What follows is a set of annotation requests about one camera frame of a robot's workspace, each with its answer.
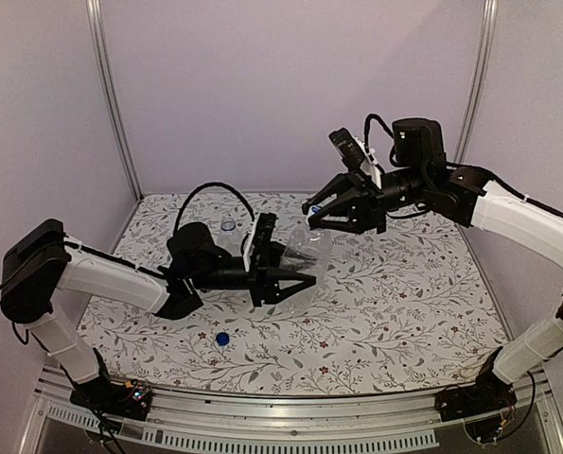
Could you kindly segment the clear bottle white cap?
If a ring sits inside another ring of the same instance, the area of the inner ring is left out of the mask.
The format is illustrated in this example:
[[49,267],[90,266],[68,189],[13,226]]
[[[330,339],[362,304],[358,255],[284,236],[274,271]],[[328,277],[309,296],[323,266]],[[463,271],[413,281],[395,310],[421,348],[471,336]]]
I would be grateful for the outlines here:
[[276,215],[261,214],[251,236],[252,250],[244,255],[255,279],[255,306],[277,306],[291,314],[314,302],[331,257],[331,233],[299,222],[287,242],[273,240]]

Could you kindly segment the Pepsi bottle blue label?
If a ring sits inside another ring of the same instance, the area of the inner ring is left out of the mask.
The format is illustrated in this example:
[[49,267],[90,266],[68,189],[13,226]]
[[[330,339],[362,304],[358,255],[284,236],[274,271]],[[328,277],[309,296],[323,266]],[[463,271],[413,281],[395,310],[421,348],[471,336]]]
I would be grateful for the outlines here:
[[225,217],[220,221],[216,244],[228,252],[231,256],[240,256],[240,245],[242,235],[238,224],[231,217]]

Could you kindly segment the blue bottle cap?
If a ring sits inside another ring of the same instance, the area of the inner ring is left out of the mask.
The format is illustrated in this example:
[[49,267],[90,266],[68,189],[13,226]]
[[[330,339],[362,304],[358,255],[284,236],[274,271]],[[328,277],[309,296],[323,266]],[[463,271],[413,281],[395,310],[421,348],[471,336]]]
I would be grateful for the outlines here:
[[219,332],[215,337],[218,346],[226,346],[230,342],[230,336],[225,332]]

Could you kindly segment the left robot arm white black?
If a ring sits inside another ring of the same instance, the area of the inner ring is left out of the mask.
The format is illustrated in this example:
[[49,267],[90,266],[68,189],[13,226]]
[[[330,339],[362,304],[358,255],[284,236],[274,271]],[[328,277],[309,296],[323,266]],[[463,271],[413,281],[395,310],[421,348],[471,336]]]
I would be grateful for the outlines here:
[[157,318],[181,320],[202,307],[202,290],[246,290],[255,307],[277,305],[313,288],[315,276],[282,268],[286,246],[272,239],[276,218],[263,215],[243,256],[215,243],[208,227],[191,222],[167,241],[168,266],[151,271],[91,249],[48,219],[10,248],[3,259],[0,309],[21,325],[70,376],[98,410],[119,400],[96,351],[79,337],[52,296],[69,290],[126,303]]

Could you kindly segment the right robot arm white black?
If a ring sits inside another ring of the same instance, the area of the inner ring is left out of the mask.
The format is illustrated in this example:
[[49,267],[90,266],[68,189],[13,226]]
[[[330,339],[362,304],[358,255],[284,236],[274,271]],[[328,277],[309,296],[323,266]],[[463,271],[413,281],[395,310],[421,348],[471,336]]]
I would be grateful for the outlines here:
[[[492,171],[448,161],[440,124],[413,117],[382,127],[393,139],[385,172],[367,141],[329,135],[346,168],[302,206],[312,229],[383,233],[392,212],[420,205],[464,227],[507,238],[563,269],[563,213],[519,193]],[[467,403],[487,412],[532,368],[563,349],[563,296],[556,313],[531,325],[485,362]]]

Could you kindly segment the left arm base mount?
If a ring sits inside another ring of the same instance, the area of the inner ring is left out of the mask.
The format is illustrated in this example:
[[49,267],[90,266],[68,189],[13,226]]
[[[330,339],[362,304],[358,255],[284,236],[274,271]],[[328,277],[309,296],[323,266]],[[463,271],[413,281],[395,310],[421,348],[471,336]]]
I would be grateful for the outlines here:
[[152,402],[152,388],[146,382],[132,379],[124,384],[98,377],[84,384],[71,382],[70,402],[93,410],[127,419],[146,421]]

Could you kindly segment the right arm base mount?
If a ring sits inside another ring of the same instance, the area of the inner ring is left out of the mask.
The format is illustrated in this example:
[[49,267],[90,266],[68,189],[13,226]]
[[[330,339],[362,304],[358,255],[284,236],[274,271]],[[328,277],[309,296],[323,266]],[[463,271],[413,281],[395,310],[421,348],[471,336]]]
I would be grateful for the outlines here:
[[513,420],[516,404],[511,385],[492,382],[449,385],[434,397],[441,420],[462,420],[467,437],[480,445],[498,442]]

